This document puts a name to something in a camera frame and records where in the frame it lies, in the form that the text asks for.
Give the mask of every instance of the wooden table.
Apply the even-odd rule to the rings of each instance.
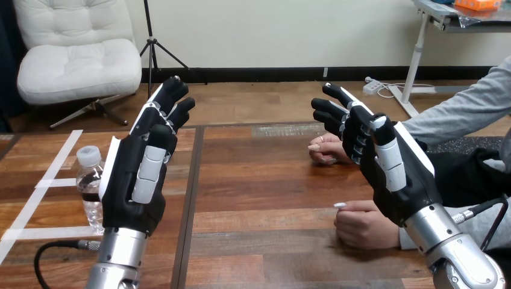
[[[111,137],[125,137],[127,132],[82,133],[58,168],[54,179],[71,178],[71,186],[50,187],[42,194],[36,209],[20,212],[27,200],[37,193],[36,185],[48,171],[69,134],[23,135],[0,161],[0,252],[8,254],[1,262],[0,288],[40,288],[34,273],[33,259],[37,249],[52,240],[56,234],[75,237],[88,226],[81,196],[72,181],[79,164],[76,152],[86,145],[99,147],[105,158]],[[169,288],[178,247],[181,216],[183,214],[195,129],[179,131],[179,144],[167,171],[163,194],[166,209],[163,220],[151,237],[145,252],[142,272],[144,288]],[[9,246],[11,234],[5,234],[16,218],[28,215],[28,222],[16,240]],[[80,236],[80,239],[100,240],[101,237]],[[41,271],[51,288],[84,288],[90,266],[97,254],[75,249],[51,248],[41,259]]]
[[[336,238],[332,204],[370,199],[372,189],[355,165],[312,164],[307,144],[322,133],[317,123],[180,130],[142,288],[433,288],[416,251],[355,250]],[[126,132],[81,134],[55,178],[75,177],[82,146],[105,156],[113,134]],[[3,234],[67,138],[23,135],[0,161]],[[86,225],[76,188],[49,187],[0,266],[0,288],[38,288],[33,257],[58,232],[49,228]],[[52,230],[49,239],[30,240],[42,228]],[[83,288],[95,260],[91,252],[49,249],[42,271],[51,288]]]

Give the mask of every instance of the robotic hand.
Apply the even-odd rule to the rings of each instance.
[[[193,98],[179,77],[165,81],[142,107],[130,134],[112,139],[99,186],[105,232],[86,288],[138,288],[148,237],[165,210],[161,193],[176,132],[189,119]]]
[[[323,92],[344,106],[314,98],[314,119],[343,141],[374,189],[373,200],[396,225],[404,227],[425,256],[436,288],[504,288],[503,273],[457,224],[473,217],[451,217],[441,205],[434,168],[402,123],[373,114],[342,87],[326,83]]]

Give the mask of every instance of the gray sleeve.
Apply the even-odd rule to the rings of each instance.
[[[501,207],[501,204],[494,205],[492,208],[460,224],[459,226],[461,231],[472,236],[474,241],[478,245],[481,245]],[[446,209],[452,216],[468,208],[470,207]],[[510,210],[511,206],[507,209],[507,212],[504,215],[504,219],[502,219],[502,222],[497,228],[494,237],[490,241],[488,249],[511,248],[511,238],[509,237],[509,232],[511,232],[511,214],[509,213]],[[412,241],[412,239],[410,239],[403,228],[400,228],[400,244],[403,250],[416,249],[415,243]]]
[[[435,145],[478,131],[511,113],[511,57],[469,89],[403,122],[408,132]]]

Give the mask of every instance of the tape line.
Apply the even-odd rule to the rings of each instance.
[[[92,226],[58,227],[58,228],[30,228],[23,229],[17,236],[17,240],[40,240],[56,238],[79,238],[100,236]]]
[[[71,135],[69,135],[65,144],[62,146],[60,152],[58,152],[57,156],[49,166],[42,180],[52,181],[55,178],[58,171],[60,170],[60,167],[71,152],[71,149],[73,149],[75,143],[78,141],[81,133],[82,130],[76,130],[73,131]],[[48,187],[36,187],[30,198],[28,198],[21,212],[17,215],[16,220],[14,220],[13,224],[11,225],[11,231],[7,230],[9,233],[6,231],[6,233],[4,233],[2,236],[2,239],[0,240],[0,265],[11,250],[18,236],[21,234],[23,228],[27,225],[28,221],[36,211],[37,206],[39,203],[41,203],[41,200],[45,196],[47,190]]]
[[[77,179],[42,179],[37,183],[36,188],[74,187]]]

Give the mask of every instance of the chair leg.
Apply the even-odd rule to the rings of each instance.
[[[125,119],[122,119],[120,116],[118,116],[116,113],[114,113],[112,110],[105,107],[100,101],[95,101],[92,103],[92,108],[101,113],[106,115],[107,117],[111,118],[115,122],[117,122],[120,125],[128,125],[128,121]]]
[[[130,95],[116,95],[116,96],[110,96],[109,98],[102,98],[102,99],[99,100],[99,103],[100,104],[107,104],[109,102],[116,101],[118,99],[125,98],[127,96],[132,96],[132,95],[136,95],[136,93],[132,93]]]
[[[80,116],[80,115],[82,115],[82,114],[84,114],[84,113],[86,113],[88,111],[91,111],[91,110],[92,110],[92,104],[89,104],[86,107],[78,110],[77,112],[72,113],[71,115],[65,117],[64,119],[61,119],[58,122],[55,122],[54,124],[50,125],[49,128],[50,129],[54,129],[57,126],[61,125],[62,123],[68,122],[68,121],[74,119],[75,117]]]

